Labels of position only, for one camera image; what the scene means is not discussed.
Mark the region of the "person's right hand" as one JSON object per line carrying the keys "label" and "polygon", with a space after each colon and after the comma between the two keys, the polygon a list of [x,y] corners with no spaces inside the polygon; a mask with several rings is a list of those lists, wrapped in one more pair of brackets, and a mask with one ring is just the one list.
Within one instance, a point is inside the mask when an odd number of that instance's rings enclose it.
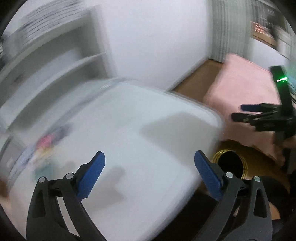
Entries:
{"label": "person's right hand", "polygon": [[273,136],[273,149],[275,153],[276,163],[279,166],[283,166],[285,163],[285,157],[283,155],[283,149],[295,149],[296,141],[295,136],[284,140],[281,144],[276,141],[276,136]]}

